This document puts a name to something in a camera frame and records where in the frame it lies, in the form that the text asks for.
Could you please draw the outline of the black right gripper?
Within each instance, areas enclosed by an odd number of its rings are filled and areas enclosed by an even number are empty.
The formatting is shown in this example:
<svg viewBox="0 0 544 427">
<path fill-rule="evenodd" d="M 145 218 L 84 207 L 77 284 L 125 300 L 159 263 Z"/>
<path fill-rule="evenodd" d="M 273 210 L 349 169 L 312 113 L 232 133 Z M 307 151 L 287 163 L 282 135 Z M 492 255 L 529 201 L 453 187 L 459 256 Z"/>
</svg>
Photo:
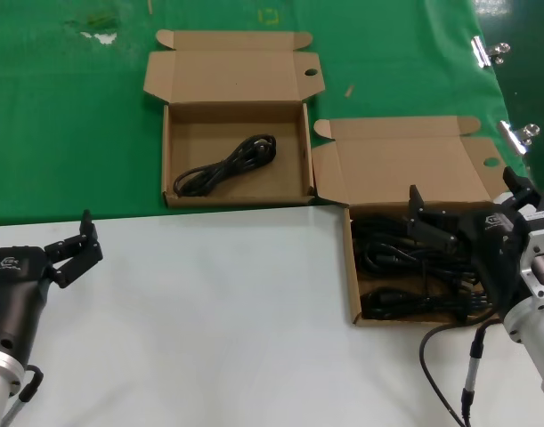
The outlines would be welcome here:
<svg viewBox="0 0 544 427">
<path fill-rule="evenodd" d="M 517 211 L 532 205 L 544 211 L 544 192 L 510 166 L 503 171 L 511 196 L 502 205 L 488 205 L 459 214 L 425 207 L 416 185 L 410 185 L 407 233 L 424 245 L 456 245 L 458 230 L 467 245 L 481 285 L 498 317 L 503 319 L 529 295 L 521 278 L 524 219 Z"/>
</svg>

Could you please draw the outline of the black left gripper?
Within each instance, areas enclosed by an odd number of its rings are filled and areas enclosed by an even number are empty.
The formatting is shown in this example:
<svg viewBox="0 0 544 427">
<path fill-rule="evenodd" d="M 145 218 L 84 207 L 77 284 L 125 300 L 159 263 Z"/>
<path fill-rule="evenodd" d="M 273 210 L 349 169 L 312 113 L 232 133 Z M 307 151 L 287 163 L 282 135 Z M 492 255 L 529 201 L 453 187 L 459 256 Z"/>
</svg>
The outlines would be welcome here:
<svg viewBox="0 0 544 427">
<path fill-rule="evenodd" d="M 27 363 L 52 282 L 66 288 L 103 259 L 84 210 L 76 236 L 46 246 L 0 247 L 0 351 Z"/>
</svg>

